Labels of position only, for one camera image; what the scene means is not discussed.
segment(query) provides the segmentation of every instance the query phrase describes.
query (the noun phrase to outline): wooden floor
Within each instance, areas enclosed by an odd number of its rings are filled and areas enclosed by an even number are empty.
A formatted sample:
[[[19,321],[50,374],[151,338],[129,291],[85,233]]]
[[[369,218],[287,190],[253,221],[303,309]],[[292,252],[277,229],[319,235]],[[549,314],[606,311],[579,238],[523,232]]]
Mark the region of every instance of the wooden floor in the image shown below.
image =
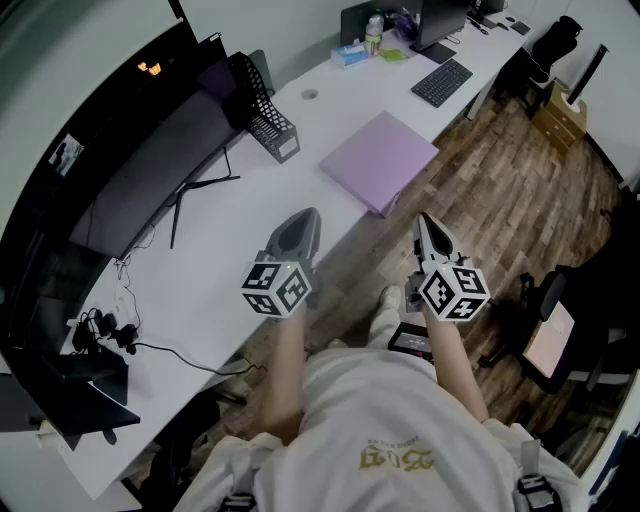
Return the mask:
[[[413,225],[426,211],[447,225],[484,272],[496,300],[516,298],[519,275],[538,282],[556,264],[576,266],[592,256],[609,236],[599,214],[621,202],[615,179],[591,147],[581,141],[561,156],[533,127],[516,100],[487,100],[473,122],[461,116],[437,139],[438,157],[402,192],[388,219],[366,215],[320,265],[324,282],[321,304],[310,312],[306,347],[314,353],[339,337],[357,345],[380,291],[403,285],[416,269]],[[460,331],[492,416],[509,424],[523,402],[534,415],[525,427],[544,432],[564,409],[574,384],[548,395],[521,376],[507,356],[493,369],[479,368],[478,358],[497,341],[497,325],[486,307]],[[415,315],[409,319],[420,322]],[[244,348],[257,364],[266,364],[273,324],[266,322]],[[250,437],[260,404],[265,372],[255,370],[226,383],[247,396],[246,408],[227,408],[221,423],[197,450],[193,469],[204,463],[225,434]],[[597,448],[597,434],[592,448]],[[570,465],[578,473],[591,455]]]

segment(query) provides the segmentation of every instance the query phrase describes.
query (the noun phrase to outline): white desk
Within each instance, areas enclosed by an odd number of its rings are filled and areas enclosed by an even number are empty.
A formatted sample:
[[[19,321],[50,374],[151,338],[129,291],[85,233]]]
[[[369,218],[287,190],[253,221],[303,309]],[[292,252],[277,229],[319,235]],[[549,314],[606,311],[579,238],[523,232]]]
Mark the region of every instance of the white desk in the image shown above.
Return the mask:
[[[395,63],[380,57],[347,70],[327,61],[276,94],[274,104],[298,129],[301,152],[279,165],[244,135],[229,151],[232,170],[242,179],[185,196],[174,250],[169,250],[172,215],[159,223],[151,247],[136,252],[129,267],[143,320],[141,341],[174,348],[202,365],[222,366],[262,321],[242,298],[239,285],[245,265],[264,248],[273,229],[293,213],[315,206],[322,216],[319,261],[367,211],[320,172],[320,160],[382,110],[433,141],[527,39],[501,28],[485,36],[468,23],[456,37],[460,45],[444,44],[458,52],[454,58],[473,76],[439,109],[410,92],[437,67],[420,55]],[[395,44],[389,36],[385,41]],[[310,88],[319,96],[303,100],[302,91]],[[219,160],[202,179],[226,170],[224,159]],[[115,268],[109,266],[91,291],[87,309],[108,308],[115,284]],[[125,291],[118,295],[130,299]],[[127,407],[141,423],[117,429],[115,446],[102,434],[91,434],[83,436],[75,452],[61,450],[94,498],[210,378],[171,354],[144,347],[135,356],[120,352],[130,365]]]

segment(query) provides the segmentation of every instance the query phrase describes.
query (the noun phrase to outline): purple folder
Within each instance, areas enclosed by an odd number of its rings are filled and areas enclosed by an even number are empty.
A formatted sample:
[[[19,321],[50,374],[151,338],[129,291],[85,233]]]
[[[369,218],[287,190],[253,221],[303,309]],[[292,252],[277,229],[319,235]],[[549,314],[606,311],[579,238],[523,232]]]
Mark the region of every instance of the purple folder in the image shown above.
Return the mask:
[[[383,111],[320,162],[320,168],[386,217],[393,199],[437,154],[433,144]]]

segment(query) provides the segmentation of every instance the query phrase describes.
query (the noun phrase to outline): white sneaker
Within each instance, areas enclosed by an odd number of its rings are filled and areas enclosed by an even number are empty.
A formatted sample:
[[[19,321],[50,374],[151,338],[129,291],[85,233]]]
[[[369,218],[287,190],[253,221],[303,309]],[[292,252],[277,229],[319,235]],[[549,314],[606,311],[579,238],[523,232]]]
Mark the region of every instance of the white sneaker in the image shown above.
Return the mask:
[[[329,344],[327,345],[328,349],[333,349],[333,348],[349,348],[349,345],[347,345],[344,341],[339,340],[338,338],[332,340],[329,342]]]
[[[400,309],[402,289],[395,284],[387,286],[380,294],[380,309]]]

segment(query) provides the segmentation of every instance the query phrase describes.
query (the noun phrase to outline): black keyboard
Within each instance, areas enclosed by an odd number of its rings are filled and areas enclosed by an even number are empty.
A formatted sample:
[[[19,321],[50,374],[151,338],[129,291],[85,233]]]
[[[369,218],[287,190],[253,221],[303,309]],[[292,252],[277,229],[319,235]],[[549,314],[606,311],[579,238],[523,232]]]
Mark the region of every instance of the black keyboard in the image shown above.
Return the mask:
[[[411,91],[438,108],[472,75],[462,64],[449,59],[414,85]]]

